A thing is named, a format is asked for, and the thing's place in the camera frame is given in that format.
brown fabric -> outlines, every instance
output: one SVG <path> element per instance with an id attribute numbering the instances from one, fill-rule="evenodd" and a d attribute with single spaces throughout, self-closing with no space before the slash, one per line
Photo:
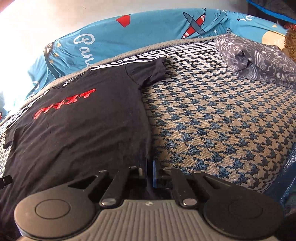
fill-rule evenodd
<path id="1" fill-rule="evenodd" d="M 296 30 L 290 28 L 285 37 L 283 52 L 296 63 Z"/>

shirt sleeve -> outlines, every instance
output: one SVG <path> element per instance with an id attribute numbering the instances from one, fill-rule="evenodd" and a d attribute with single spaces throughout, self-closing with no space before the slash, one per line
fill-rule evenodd
<path id="1" fill-rule="evenodd" d="M 140 58 L 125 65 L 128 76 L 138 85 L 149 86 L 165 77 L 166 56 L 154 59 Z"/>

houndstooth pattern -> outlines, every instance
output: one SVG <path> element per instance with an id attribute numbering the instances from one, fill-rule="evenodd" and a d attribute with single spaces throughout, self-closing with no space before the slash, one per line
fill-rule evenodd
<path id="1" fill-rule="evenodd" d="M 296 141 L 295 92 L 234 76 L 214 42 L 138 56 L 159 55 L 167 56 L 166 79 L 143 90 L 154 158 L 185 174 L 202 170 L 257 191 L 267 188 Z"/>

folded blanket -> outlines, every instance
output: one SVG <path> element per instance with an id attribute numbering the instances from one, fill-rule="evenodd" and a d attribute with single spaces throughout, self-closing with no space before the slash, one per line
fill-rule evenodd
<path id="1" fill-rule="evenodd" d="M 296 64 L 277 46 L 233 34 L 218 36 L 215 45 L 236 76 L 296 89 Z"/>

gray ribbed surface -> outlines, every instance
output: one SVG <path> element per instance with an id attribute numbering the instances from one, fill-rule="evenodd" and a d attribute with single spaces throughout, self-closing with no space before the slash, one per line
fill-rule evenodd
<path id="1" fill-rule="evenodd" d="M 125 200 L 103 210 L 94 224 L 67 241 L 233 241 L 210 228 L 195 210 L 174 200 Z M 275 241 L 274 237 L 265 241 Z"/>

